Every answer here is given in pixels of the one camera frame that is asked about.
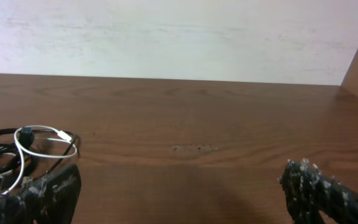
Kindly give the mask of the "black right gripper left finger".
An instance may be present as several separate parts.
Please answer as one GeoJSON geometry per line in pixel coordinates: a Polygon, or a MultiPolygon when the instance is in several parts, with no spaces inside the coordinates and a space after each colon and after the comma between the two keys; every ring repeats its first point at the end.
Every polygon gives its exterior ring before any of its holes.
{"type": "Polygon", "coordinates": [[[70,164],[0,199],[0,224],[72,222],[81,191],[77,165],[70,164]]]}

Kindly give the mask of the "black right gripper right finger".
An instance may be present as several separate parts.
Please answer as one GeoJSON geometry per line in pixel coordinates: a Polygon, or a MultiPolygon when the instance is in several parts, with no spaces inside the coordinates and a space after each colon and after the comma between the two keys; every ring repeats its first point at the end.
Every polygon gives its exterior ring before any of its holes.
{"type": "Polygon", "coordinates": [[[340,224],[358,224],[358,193],[322,175],[308,160],[289,160],[279,183],[295,224],[324,224],[321,213],[340,224]]]}

